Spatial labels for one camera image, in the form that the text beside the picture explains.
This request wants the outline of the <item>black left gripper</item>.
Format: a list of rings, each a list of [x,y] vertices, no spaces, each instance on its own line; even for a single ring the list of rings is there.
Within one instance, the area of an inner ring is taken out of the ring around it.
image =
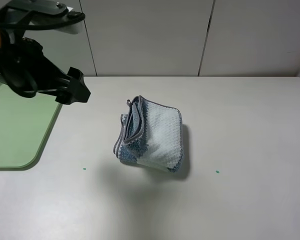
[[[24,98],[56,91],[55,101],[60,104],[87,103],[91,92],[83,73],[70,67],[65,74],[44,56],[42,45],[24,33],[0,29],[1,82]]]

